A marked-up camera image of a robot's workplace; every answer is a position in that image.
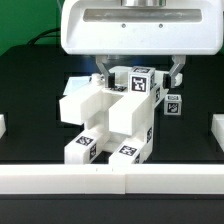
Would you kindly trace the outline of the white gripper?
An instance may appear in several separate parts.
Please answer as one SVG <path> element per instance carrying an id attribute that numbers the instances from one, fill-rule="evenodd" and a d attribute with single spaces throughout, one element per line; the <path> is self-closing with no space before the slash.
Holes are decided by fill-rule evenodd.
<path id="1" fill-rule="evenodd" d="M 123 0 L 65 0 L 61 45 L 69 54 L 90 54 L 115 87 L 107 55 L 173 55 L 163 88 L 174 88 L 185 55 L 212 55 L 223 44 L 223 0 L 166 0 L 162 7 Z"/>

